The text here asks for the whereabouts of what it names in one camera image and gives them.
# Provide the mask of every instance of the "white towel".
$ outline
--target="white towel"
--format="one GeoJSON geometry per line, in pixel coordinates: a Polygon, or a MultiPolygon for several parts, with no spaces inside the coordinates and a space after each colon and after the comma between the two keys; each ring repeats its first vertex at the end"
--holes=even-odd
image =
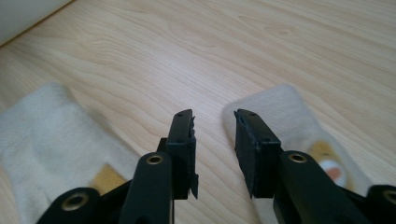
{"type": "Polygon", "coordinates": [[[57,83],[0,115],[0,164],[10,178],[21,224],[37,222],[68,190],[88,187],[106,165],[131,179],[138,159],[57,83]]]}
{"type": "MultiPolygon", "coordinates": [[[[299,150],[316,156],[314,159],[328,175],[332,175],[334,169],[341,173],[332,176],[336,184],[366,195],[372,185],[368,177],[343,147],[319,126],[292,86],[280,85],[226,105],[222,122],[233,144],[236,127],[233,112],[238,108],[257,113],[279,138],[284,150],[299,150]],[[320,156],[321,150],[330,150],[332,155],[320,156]]],[[[272,200],[255,199],[254,203],[262,223],[277,223],[272,200]]]]}

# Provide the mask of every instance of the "folded cloth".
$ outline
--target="folded cloth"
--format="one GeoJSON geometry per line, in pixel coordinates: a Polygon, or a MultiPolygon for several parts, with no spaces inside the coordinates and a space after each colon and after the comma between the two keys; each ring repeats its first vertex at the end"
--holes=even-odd
{"type": "Polygon", "coordinates": [[[0,164],[10,178],[21,224],[36,223],[58,196],[88,187],[101,172],[131,179],[138,159],[57,83],[0,114],[0,164]]]}
{"type": "MultiPolygon", "coordinates": [[[[279,138],[284,150],[310,154],[339,186],[366,195],[369,178],[350,158],[345,149],[316,121],[298,92],[280,85],[226,105],[222,122],[230,140],[235,142],[235,117],[238,108],[258,114],[279,138]]],[[[254,199],[262,223],[277,223],[272,199],[254,199]]]]}

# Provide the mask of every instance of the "wood grain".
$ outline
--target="wood grain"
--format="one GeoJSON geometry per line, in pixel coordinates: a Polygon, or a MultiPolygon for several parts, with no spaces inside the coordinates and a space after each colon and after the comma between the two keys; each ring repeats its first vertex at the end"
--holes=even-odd
{"type": "MultiPolygon", "coordinates": [[[[257,223],[222,108],[289,83],[374,183],[396,185],[395,64],[394,1],[77,0],[0,48],[0,111],[56,80],[143,155],[191,108],[200,197],[176,223],[257,223]]],[[[0,174],[0,223],[18,223],[0,174]]]]}

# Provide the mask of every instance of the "metal screw hole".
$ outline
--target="metal screw hole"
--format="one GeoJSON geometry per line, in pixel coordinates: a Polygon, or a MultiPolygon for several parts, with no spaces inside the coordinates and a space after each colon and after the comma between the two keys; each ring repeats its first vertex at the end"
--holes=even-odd
{"type": "Polygon", "coordinates": [[[303,155],[301,155],[301,154],[298,154],[298,153],[290,154],[290,155],[289,155],[289,159],[290,159],[291,161],[298,162],[298,163],[307,162],[306,157],[303,156],[303,155]]]}
{"type": "Polygon", "coordinates": [[[161,162],[163,162],[163,157],[158,155],[153,155],[146,159],[146,163],[150,165],[160,164],[161,162]]]}
{"type": "Polygon", "coordinates": [[[74,211],[84,206],[90,197],[85,192],[77,192],[72,194],[62,203],[62,209],[66,212],[74,211]]]}

